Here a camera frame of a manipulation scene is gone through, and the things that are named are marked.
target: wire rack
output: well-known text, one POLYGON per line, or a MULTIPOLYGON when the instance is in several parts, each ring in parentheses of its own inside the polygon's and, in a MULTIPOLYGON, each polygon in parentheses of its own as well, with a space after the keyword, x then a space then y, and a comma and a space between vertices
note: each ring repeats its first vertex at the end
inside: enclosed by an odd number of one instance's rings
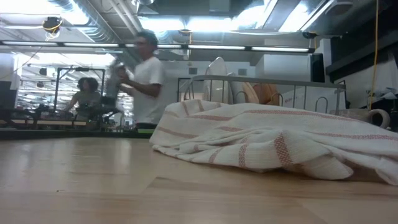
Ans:
MULTIPOLYGON (((198 81, 210 81, 210 95, 209 95, 209 101, 211 101, 212 98, 212 87, 213 87, 213 81, 223 81, 222 84, 222 98, 224 99, 224 88, 225 86, 228 86, 229 89, 231 90, 231 95, 232 95, 232 103, 236 103, 237 96, 239 94, 244 94, 247 97, 247 94, 243 91, 239 91, 235 93, 231 87, 231 84, 233 82, 241 82, 241 83, 258 83, 258 84, 274 84, 274 85, 287 85, 287 86, 293 86, 293 103, 292 107, 295 108, 296 105, 296 93, 297 93, 297 87, 303 87, 303 105, 302 108, 305 110, 307 109, 307 89, 308 87, 319 87, 319 88, 331 88, 335 89, 334 93, 336 95, 336 103, 335 103, 335 114, 338 114, 339 108, 340 108, 340 93, 344 92, 346 90, 346 85, 341 85, 341 84, 329 84, 329 83, 316 83, 316 82, 300 82, 300 81, 286 81, 286 80, 271 80, 271 79, 266 79, 266 78, 248 78, 248 77, 237 77, 228 74, 228 76, 224 75, 196 75, 192 77, 189 81, 189 84, 184 92, 183 99, 184 100, 191 100, 194 99, 194 94, 190 94, 191 92, 194 92, 193 89, 193 84, 194 82, 198 81)), ((284 106, 284 96, 280 93, 274 93, 271 96, 271 99, 274 97, 279 97, 281 100, 281 103, 279 106, 284 106)), ((320 96, 316 102, 315 102, 315 111, 318 111, 318 103, 322 101, 325 101, 325 113, 328 112, 328 107, 329 107, 329 101, 326 97, 320 96)))

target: metal rack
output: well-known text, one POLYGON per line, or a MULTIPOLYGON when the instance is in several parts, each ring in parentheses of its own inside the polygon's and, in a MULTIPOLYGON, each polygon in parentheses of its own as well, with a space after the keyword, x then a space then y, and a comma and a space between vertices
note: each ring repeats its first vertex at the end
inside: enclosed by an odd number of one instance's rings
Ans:
MULTIPOLYGON (((191 94, 189 94, 189 98, 187 98, 188 93, 191 91, 193 92, 193 83, 197 81, 204 81, 204 80, 209 80, 210 81, 210 101, 211 101, 211 89, 213 85, 213 80, 217 81, 224 81, 227 82, 227 85, 231 87, 232 82, 242 82, 242 83, 258 83, 258 84, 275 84, 275 85, 290 85, 293 86, 293 108, 295 107, 295 100, 296 100, 296 89, 298 86, 303 86, 304 87, 304 102, 303 102, 303 108, 306 109, 306 104, 307 104, 307 88, 308 87, 320 87, 320 88, 333 88, 336 89, 336 110, 335 113, 338 114, 339 106, 340 106, 340 93, 344 92, 346 90, 345 85, 341 84, 329 84, 329 83, 316 83, 316 82, 300 82, 300 81, 285 81, 285 80, 271 80, 271 79, 266 79, 266 78, 248 78, 248 77, 234 77, 234 76, 224 76, 224 75, 196 75, 190 79, 189 85, 187 86, 187 89, 185 90, 184 93, 184 100, 190 100, 191 99, 191 94)), ((235 104, 235 98, 239 93, 233 93, 233 103, 235 104)), ((271 98, 277 96, 282 97, 282 104, 280 106, 283 106, 283 96, 280 93, 275 93, 271 96, 271 98)), ((325 100, 326 101, 326 112, 328 110, 328 99, 325 97, 321 96, 318 98, 316 101, 316 110, 318 108, 318 102, 320 100, 325 100)))

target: woman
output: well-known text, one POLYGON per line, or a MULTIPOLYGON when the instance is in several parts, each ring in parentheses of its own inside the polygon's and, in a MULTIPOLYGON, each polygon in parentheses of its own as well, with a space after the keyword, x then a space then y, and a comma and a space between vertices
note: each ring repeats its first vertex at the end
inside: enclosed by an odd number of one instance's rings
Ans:
POLYGON ((95 78, 81 78, 78 81, 79 92, 75 93, 65 111, 69 111, 79 102, 81 110, 77 113, 76 120, 85 121, 88 119, 90 112, 84 110, 84 107, 97 105, 101 100, 100 93, 97 92, 98 82, 95 78))

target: ceiling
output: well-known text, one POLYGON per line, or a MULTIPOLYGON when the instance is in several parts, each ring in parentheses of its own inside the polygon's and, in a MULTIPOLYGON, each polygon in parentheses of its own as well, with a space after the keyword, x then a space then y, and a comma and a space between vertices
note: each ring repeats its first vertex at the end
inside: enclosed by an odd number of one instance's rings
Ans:
MULTIPOLYGON (((131 0, 73 0, 73 4, 64 8, 55 7, 65 2, 70 3, 64 0, 13 0, 2 4, 0 40, 44 41, 49 33, 43 30, 43 21, 48 16, 62 16, 64 23, 57 38, 49 41, 132 43, 135 32, 152 29, 163 44, 308 47, 309 40, 296 31, 327 0, 156 0, 149 6, 133 5, 131 0), (190 38, 176 30, 188 28, 192 30, 190 38)), ((320 14, 306 30, 319 35, 341 35, 374 16, 374 0, 353 0, 353 3, 354 6, 343 15, 320 14)), ((32 96, 37 96, 34 99, 37 101, 53 102, 54 76, 40 75, 41 66, 106 68, 115 57, 128 56, 127 60, 138 60, 134 52, 122 53, 122 49, 0 46, 0 53, 10 52, 18 55, 21 61, 32 64, 22 69, 23 84, 19 97, 19 104, 31 106, 38 103, 32 101, 32 96), (43 82, 44 87, 38 88, 38 82, 43 82)), ((222 56, 226 61, 255 65, 262 54, 222 50, 160 50, 158 57, 162 60, 212 61, 222 56)), ((72 94, 78 91, 76 85, 79 78, 101 80, 95 72, 73 72, 68 76, 70 78, 60 83, 60 96, 64 99, 58 101, 60 107, 65 106, 72 94)), ((132 107, 131 98, 120 97, 124 98, 121 103, 125 109, 132 107)))

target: dark hair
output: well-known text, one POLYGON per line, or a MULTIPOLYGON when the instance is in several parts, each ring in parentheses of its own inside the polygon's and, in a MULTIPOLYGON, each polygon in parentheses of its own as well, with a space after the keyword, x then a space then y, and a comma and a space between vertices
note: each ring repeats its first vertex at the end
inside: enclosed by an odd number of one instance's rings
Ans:
POLYGON ((95 78, 81 78, 78 81, 77 87, 80 89, 80 91, 83 91, 83 83, 84 82, 88 83, 88 86, 90 88, 90 91, 94 92, 98 89, 98 82, 95 80, 95 78))
POLYGON ((154 32, 152 32, 150 30, 145 30, 145 31, 139 32, 137 34, 137 37, 143 37, 146 39, 146 41, 148 41, 148 43, 157 47, 158 40, 157 40, 157 37, 154 32))

